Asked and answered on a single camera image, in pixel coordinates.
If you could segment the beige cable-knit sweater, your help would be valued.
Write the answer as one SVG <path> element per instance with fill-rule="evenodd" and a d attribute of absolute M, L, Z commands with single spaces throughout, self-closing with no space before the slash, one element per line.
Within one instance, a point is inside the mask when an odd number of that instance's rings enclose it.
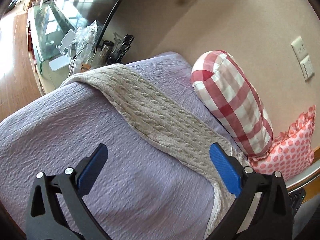
<path fill-rule="evenodd" d="M 214 189 L 214 204 L 205 236 L 216 229 L 235 198 L 228 193 L 210 157 L 211 144 L 218 143 L 241 165 L 248 161 L 223 136 L 177 104 L 137 72 L 113 64 L 68 77 L 62 86 L 86 83 L 99 91 L 125 121 L 150 145 L 174 157 L 206 178 Z"/>

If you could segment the pink polka dot ruffled pillow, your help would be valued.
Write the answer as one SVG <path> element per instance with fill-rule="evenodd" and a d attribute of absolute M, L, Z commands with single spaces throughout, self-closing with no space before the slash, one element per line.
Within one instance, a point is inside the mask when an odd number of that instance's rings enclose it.
<path fill-rule="evenodd" d="M 311 138 L 315 130 L 316 106 L 299 115 L 287 131 L 273 139 L 264 159 L 251 158 L 249 163 L 255 172 L 272 174 L 281 172 L 285 181 L 307 169 L 314 159 Z"/>

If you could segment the lavender textured bedspread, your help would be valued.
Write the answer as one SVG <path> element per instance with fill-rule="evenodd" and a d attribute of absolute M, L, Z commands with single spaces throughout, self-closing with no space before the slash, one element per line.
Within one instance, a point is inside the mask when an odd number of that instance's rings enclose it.
<path fill-rule="evenodd" d="M 1 122 L 1 212 L 25 239 L 205 239 L 211 183 L 72 82 Z"/>

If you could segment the red white checked bolster pillow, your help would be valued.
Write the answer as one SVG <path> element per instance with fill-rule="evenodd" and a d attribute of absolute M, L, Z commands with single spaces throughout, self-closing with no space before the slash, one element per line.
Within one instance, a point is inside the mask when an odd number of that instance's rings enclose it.
<path fill-rule="evenodd" d="M 270 117 L 242 68 L 226 51 L 202 54 L 191 70 L 202 103 L 250 158 L 263 159 L 273 140 Z"/>

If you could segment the dark metal cup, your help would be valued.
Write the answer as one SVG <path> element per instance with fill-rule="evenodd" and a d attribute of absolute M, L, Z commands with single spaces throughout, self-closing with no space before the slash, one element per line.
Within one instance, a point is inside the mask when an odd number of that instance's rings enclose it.
<path fill-rule="evenodd" d="M 105 40 L 103 42 L 102 48 L 101 48 L 101 52 L 100 52 L 100 59 L 99 59 L 99 63 L 101 65 L 104 65 L 109 57 L 109 55 L 111 54 L 112 50 L 114 48 L 114 42 L 109 41 L 109 40 Z"/>

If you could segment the cluttered glass-top side table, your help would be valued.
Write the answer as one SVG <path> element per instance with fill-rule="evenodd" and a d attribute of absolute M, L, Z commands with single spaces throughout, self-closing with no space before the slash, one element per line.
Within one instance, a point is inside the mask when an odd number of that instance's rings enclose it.
<path fill-rule="evenodd" d="M 28 10 L 28 44 L 33 74 L 41 95 L 56 90 L 65 79 L 79 72 L 82 64 L 98 65 L 97 48 L 122 0 L 46 0 Z M 94 21 L 99 30 L 89 63 L 77 57 L 75 33 Z"/>

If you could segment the clear plastic bag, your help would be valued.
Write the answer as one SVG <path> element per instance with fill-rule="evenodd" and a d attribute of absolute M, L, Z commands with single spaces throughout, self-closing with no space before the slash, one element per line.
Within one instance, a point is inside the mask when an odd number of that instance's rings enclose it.
<path fill-rule="evenodd" d="M 93 55 L 99 23 L 95 20 L 91 25 L 78 27 L 75 33 L 75 51 L 79 54 L 77 59 L 82 58 L 83 63 L 89 63 Z"/>

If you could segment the white wall switch plate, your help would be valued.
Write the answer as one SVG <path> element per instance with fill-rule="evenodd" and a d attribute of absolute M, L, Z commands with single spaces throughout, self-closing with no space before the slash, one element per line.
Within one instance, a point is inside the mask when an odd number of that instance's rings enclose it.
<path fill-rule="evenodd" d="M 300 67 L 304 76 L 304 80 L 309 81 L 315 74 L 310 56 L 307 55 L 300 61 Z"/>

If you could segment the white wall power outlet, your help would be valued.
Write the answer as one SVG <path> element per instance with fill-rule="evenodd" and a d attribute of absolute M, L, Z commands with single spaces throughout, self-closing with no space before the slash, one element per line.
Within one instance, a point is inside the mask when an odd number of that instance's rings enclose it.
<path fill-rule="evenodd" d="M 308 51 L 301 36 L 297 37 L 294 41 L 291 42 L 291 47 L 299 62 L 308 56 Z"/>

